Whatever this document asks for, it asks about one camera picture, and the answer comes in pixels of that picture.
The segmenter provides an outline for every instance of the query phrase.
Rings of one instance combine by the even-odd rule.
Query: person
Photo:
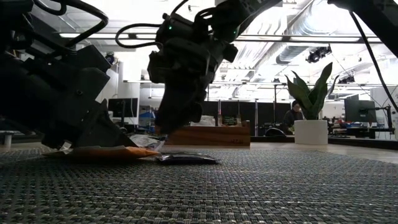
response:
[[[284,117],[284,124],[290,128],[294,125],[294,121],[303,120],[303,114],[301,113],[301,107],[297,100],[293,101],[292,109],[288,110]]]

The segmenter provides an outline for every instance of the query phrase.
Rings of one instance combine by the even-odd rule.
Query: white planter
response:
[[[324,120],[294,121],[294,141],[296,144],[328,144],[328,122]]]

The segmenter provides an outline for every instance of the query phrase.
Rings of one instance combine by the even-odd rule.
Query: desk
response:
[[[376,132],[390,132],[388,128],[347,128],[347,135],[356,137],[376,138]]]
[[[250,146],[250,127],[187,126],[169,135],[166,145]]]

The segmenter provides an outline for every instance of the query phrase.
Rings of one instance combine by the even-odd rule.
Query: spotlight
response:
[[[326,55],[332,53],[330,45],[328,47],[318,47],[310,51],[310,55],[305,59],[308,63],[317,63]]]
[[[348,76],[346,78],[342,78],[341,80],[338,80],[338,84],[350,84],[350,83],[354,83],[354,82],[355,82],[354,76]]]
[[[116,59],[114,57],[114,52],[108,52],[105,55],[105,59],[111,64],[113,65],[116,62]]]

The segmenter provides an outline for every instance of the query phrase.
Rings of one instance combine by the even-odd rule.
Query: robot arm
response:
[[[0,115],[17,123],[21,131],[42,134],[42,143],[52,148],[59,149],[65,142],[72,147],[135,146],[110,120],[106,100],[95,101],[109,80],[105,72],[111,65],[93,45],[73,49],[76,43],[102,29],[108,18],[84,2],[61,2],[86,9],[102,21],[61,46],[34,31],[29,15],[31,0],[0,0],[0,24],[7,24],[0,30]],[[56,13],[65,11],[66,4],[62,3],[61,11]],[[25,49],[34,40],[54,52],[25,62],[7,52]]]
[[[224,59],[233,62],[238,52],[230,43],[256,16],[280,2],[227,0],[199,12],[193,22],[176,14],[176,10],[164,14],[165,21],[155,39],[159,51],[149,55],[148,65],[150,80],[165,84],[155,119],[160,132],[168,134],[189,121],[199,122],[207,86],[220,63]]]

